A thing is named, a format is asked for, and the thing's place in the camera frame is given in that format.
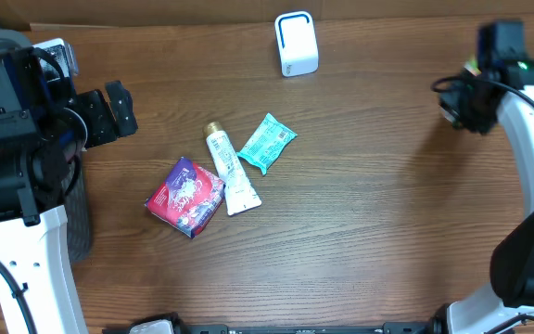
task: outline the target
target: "toothpaste tube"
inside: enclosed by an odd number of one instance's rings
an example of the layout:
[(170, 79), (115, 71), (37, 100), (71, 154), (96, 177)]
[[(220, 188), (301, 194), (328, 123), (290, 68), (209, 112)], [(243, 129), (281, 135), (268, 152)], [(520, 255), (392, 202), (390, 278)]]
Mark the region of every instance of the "toothpaste tube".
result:
[(226, 183), (228, 215), (245, 212), (261, 205), (259, 195), (250, 184), (242, 164), (230, 143), (230, 138), (218, 122), (203, 128), (218, 175)]

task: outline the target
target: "teal wrapper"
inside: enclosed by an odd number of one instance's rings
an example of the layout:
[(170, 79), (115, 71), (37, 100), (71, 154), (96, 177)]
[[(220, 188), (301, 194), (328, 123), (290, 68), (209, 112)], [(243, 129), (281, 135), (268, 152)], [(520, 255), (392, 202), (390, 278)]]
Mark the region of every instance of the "teal wrapper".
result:
[(268, 113), (237, 155), (251, 165), (259, 167), (262, 174), (266, 175), (269, 167), (296, 136), (298, 135), (295, 132)]

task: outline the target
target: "gold cap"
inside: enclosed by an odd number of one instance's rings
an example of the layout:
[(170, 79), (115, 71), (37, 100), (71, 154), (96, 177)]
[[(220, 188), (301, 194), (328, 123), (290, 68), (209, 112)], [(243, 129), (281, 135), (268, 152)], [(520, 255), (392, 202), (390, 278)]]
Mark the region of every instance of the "gold cap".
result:
[(219, 122), (211, 122), (203, 127), (203, 135), (207, 138), (209, 135), (222, 130), (222, 125)]

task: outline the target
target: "black mount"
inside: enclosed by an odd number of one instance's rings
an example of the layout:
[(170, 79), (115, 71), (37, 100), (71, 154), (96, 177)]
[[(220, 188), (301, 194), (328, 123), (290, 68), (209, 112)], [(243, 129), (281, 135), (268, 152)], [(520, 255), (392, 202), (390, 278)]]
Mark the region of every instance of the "black mount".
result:
[(38, 225), (64, 202), (61, 181), (82, 148), (136, 132), (133, 101), (118, 81), (106, 85), (112, 109), (100, 91), (77, 95), (64, 45), (0, 46), (0, 222)]
[[(517, 90), (534, 85), (534, 59), (525, 49), (524, 26), (518, 20), (496, 21), (481, 27), (477, 38), (477, 78), (509, 85)], [(468, 70), (463, 78), (477, 74)], [(497, 120), (504, 90), (489, 83), (454, 82), (440, 94), (440, 106), (453, 118), (457, 129), (487, 134)]]
[(493, 252), (489, 274), (504, 306), (534, 306), (534, 213)]
[(102, 334), (129, 334), (138, 325), (168, 320), (175, 334), (425, 334), (423, 322), (387, 322), (383, 326), (323, 326), (323, 327), (249, 327), (229, 328), (226, 325), (186, 325), (176, 313), (155, 315), (138, 320), (131, 326), (103, 329)]

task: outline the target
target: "snack packet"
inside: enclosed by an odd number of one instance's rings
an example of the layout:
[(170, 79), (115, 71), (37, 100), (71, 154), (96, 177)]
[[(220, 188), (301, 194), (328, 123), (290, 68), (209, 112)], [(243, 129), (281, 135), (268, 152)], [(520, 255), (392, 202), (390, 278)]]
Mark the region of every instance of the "snack packet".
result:
[(146, 207), (159, 219), (188, 237), (197, 236), (223, 200), (224, 182), (196, 163), (182, 157)]
[(251, 165), (259, 167), (261, 173), (266, 175), (269, 167), (296, 136), (296, 133), (268, 113), (237, 155)]

